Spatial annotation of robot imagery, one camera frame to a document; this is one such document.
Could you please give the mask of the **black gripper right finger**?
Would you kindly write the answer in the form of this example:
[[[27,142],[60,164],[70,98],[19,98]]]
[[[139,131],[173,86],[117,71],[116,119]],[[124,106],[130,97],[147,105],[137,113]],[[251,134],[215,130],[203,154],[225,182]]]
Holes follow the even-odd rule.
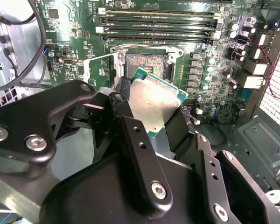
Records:
[[[202,224],[280,224],[280,212],[229,151],[216,153],[179,107],[167,121],[174,159],[194,172],[196,214]]]

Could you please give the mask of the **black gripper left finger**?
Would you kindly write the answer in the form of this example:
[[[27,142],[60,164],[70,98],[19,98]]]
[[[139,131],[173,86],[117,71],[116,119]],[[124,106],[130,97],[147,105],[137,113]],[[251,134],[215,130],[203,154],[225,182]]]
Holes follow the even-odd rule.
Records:
[[[168,181],[126,97],[96,93],[80,80],[0,107],[0,202],[21,216],[40,217],[45,198],[61,182],[51,170],[56,144],[81,127],[94,130],[101,154],[96,162],[122,154],[136,203],[147,217],[162,217],[171,209]]]

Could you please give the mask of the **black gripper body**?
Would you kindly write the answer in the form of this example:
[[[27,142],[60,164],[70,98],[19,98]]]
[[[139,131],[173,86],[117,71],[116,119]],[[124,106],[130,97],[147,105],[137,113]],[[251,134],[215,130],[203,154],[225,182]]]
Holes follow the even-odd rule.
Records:
[[[173,205],[161,218],[137,205],[121,153],[96,162],[58,183],[45,198],[42,224],[199,224],[194,171],[158,155],[173,193]]]

